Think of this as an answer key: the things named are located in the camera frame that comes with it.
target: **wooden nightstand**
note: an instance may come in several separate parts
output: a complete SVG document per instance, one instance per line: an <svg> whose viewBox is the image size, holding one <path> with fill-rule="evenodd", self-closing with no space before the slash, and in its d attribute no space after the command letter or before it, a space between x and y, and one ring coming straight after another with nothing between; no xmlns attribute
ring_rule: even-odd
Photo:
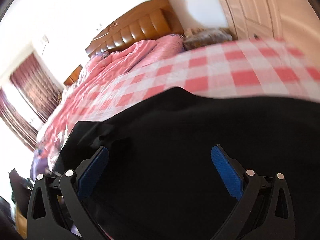
<svg viewBox="0 0 320 240"><path fill-rule="evenodd" d="M65 86L71 86L74 82L76 82L79 78L80 72L82 70L82 66L79 65L76 69L71 73L71 75L64 82Z"/></svg>

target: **pillow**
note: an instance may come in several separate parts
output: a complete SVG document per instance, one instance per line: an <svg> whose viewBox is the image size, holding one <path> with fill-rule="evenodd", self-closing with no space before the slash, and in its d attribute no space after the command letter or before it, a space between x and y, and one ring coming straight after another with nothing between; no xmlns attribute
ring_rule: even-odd
<svg viewBox="0 0 320 240"><path fill-rule="evenodd" d="M80 86L82 82L87 78L87 75L90 73L90 71L103 59L105 59L109 55L108 51L98 53L94 55L88 63L85 65L85 67L81 70L79 74L79 78L76 82L76 87Z"/></svg>
<svg viewBox="0 0 320 240"><path fill-rule="evenodd" d="M173 57L184 51L183 37L179 34L169 34L156 40L157 45L134 68L143 67L159 60Z"/></svg>
<svg viewBox="0 0 320 240"><path fill-rule="evenodd" d="M210 28L210 29L188 29L185 32L183 41L186 50L192 50L216 43L232 41L232 36L227 33L227 30Z"/></svg>

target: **bed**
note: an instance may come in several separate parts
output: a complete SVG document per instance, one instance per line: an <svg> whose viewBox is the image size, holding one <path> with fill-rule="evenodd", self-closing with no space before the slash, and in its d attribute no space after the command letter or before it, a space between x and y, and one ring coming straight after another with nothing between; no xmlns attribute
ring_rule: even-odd
<svg viewBox="0 0 320 240"><path fill-rule="evenodd" d="M151 0L94 37L86 48L91 60L38 134L31 178L52 170L76 122L106 120L174 86L212 98L273 95L320 101L320 73L281 39L182 52L182 34L169 1Z"/></svg>

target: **blue rubber pad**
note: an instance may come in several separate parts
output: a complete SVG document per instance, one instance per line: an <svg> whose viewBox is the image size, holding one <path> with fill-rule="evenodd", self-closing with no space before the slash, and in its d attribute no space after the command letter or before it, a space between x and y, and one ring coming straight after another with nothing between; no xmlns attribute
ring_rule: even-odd
<svg viewBox="0 0 320 240"><path fill-rule="evenodd" d="M218 146L212 148L211 160L229 194L239 201L243 194L242 180Z"/></svg>
<svg viewBox="0 0 320 240"><path fill-rule="evenodd" d="M89 197L109 161L109 151L102 148L78 180L78 198Z"/></svg>

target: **metal rivet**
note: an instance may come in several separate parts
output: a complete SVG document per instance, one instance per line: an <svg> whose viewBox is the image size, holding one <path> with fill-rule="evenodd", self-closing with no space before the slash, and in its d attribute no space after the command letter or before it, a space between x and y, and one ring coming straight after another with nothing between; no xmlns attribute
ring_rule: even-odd
<svg viewBox="0 0 320 240"><path fill-rule="evenodd" d="M277 174L278 179L284 179L284 175L282 173Z"/></svg>
<svg viewBox="0 0 320 240"><path fill-rule="evenodd" d="M43 174L42 173L37 175L37 180L41 180L42 178L43 178Z"/></svg>
<svg viewBox="0 0 320 240"><path fill-rule="evenodd" d="M73 170L68 170L68 171L66 171L66 176L67 177L71 177L72 175L73 175Z"/></svg>
<svg viewBox="0 0 320 240"><path fill-rule="evenodd" d="M254 171L253 170L247 170L247 175L253 176L254 175Z"/></svg>

